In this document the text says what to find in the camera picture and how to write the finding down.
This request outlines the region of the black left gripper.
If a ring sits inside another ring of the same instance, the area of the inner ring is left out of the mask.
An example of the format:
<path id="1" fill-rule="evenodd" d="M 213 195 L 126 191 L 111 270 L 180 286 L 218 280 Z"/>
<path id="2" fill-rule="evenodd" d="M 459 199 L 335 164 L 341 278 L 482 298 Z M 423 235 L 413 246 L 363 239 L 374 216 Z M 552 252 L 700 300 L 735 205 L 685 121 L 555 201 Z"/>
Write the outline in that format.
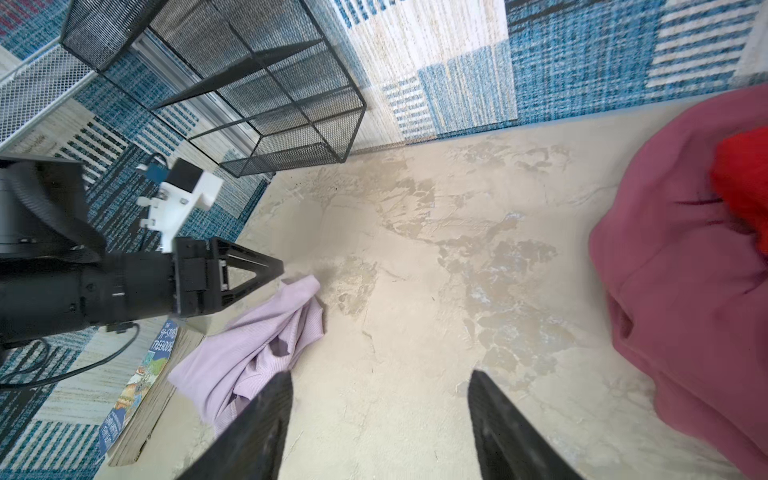
<path id="1" fill-rule="evenodd" d="M 84 265 L 79 273 L 77 313 L 92 326 L 162 315 L 210 315 L 235 305 L 283 273 L 282 260 L 222 238 L 178 237 L 170 253 L 108 254 Z"/>

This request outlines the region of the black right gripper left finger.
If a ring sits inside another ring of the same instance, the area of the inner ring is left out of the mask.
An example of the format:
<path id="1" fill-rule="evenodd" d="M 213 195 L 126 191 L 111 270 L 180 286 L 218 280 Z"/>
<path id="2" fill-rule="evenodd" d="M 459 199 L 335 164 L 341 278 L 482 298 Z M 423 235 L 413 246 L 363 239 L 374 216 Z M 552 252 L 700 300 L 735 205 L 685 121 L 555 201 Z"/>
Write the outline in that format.
<path id="1" fill-rule="evenodd" d="M 278 478 L 292 403 L 291 374 L 276 374 L 179 480 Z"/>

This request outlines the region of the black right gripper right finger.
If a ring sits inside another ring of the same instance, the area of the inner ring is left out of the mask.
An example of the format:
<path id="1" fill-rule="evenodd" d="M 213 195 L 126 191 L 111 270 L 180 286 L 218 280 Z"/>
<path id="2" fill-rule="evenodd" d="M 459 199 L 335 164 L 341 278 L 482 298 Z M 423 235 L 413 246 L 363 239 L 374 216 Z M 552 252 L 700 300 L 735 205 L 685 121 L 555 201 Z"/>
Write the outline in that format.
<path id="1" fill-rule="evenodd" d="M 481 477 L 582 478 L 483 371 L 472 372 L 467 400 Z"/>

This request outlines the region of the lilac ribbed cloth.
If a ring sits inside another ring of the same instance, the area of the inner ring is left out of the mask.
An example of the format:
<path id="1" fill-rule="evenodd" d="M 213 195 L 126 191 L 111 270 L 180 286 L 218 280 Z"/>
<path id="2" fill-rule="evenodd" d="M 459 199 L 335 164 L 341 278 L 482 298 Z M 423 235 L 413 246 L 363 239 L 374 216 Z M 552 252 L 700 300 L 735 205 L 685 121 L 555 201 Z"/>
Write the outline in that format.
<path id="1" fill-rule="evenodd" d="M 274 296 L 204 339 L 171 371 L 170 383 L 217 435 L 276 374 L 291 370 L 324 336 L 319 290 L 313 275 L 282 282 Z"/>

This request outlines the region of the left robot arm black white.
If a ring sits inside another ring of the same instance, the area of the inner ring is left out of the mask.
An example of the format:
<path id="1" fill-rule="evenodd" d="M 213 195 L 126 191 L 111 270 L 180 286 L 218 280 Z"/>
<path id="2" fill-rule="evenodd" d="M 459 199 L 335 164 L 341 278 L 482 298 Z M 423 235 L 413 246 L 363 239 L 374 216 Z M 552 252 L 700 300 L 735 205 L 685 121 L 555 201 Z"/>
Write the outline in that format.
<path id="1" fill-rule="evenodd" d="M 279 278 L 282 261 L 221 238 L 110 253 L 87 221 L 82 165 L 1 158 L 1 347 L 90 327 L 226 309 Z"/>

